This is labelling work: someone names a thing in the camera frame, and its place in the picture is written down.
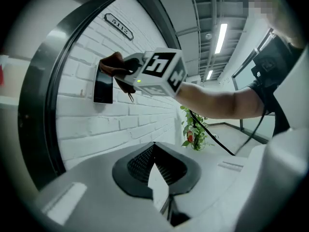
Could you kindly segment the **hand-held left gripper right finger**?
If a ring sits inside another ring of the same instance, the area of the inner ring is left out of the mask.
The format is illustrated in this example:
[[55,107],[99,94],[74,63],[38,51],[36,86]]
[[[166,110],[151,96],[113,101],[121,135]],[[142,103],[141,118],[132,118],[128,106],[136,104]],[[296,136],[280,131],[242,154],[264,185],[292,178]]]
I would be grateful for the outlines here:
[[235,227],[249,191],[252,189],[250,159],[155,143],[166,150],[161,158],[181,174],[183,166],[169,160],[174,156],[186,165],[187,172],[177,181],[192,188],[174,195],[170,203],[170,222],[174,227]]

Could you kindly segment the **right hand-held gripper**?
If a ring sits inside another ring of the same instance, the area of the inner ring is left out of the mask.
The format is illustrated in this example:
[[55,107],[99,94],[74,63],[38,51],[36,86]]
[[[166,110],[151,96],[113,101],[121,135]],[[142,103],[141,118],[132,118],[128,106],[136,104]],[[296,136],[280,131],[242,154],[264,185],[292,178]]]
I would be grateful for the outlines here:
[[149,96],[175,97],[187,76],[182,50],[156,48],[124,59],[124,82]]

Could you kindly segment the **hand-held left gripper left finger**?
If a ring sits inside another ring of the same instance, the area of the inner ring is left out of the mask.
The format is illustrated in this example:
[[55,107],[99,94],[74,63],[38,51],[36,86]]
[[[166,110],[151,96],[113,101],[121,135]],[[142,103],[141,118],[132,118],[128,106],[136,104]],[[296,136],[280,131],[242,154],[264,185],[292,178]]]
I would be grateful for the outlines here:
[[86,159],[55,179],[36,198],[36,206],[61,232],[167,232],[160,213],[169,188],[156,166],[151,167],[153,199],[127,195],[115,183],[112,167],[137,145]]

